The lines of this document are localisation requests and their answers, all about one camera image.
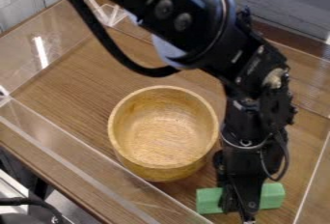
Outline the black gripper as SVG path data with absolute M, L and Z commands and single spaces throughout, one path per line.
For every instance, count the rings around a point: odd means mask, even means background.
M 222 149 L 213 156 L 222 196 L 218 207 L 237 212 L 241 224 L 255 224 L 261 208 L 262 186 L 266 179 L 278 182 L 289 169 L 287 131 L 281 129 L 255 147 L 245 147 L 237 135 L 222 126 Z

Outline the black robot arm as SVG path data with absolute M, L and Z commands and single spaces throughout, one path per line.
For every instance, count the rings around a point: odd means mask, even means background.
M 213 157 L 217 186 L 198 193 L 206 213 L 235 212 L 257 224 L 263 189 L 279 184 L 290 164 L 287 126 L 297 108 L 287 59 L 254 30 L 249 9 L 235 0 L 111 0 L 147 30 L 165 65 L 136 64 L 107 34 L 83 0 L 67 0 L 106 50 L 131 71 L 167 77 L 202 70 L 223 84 L 226 114 L 221 150 Z

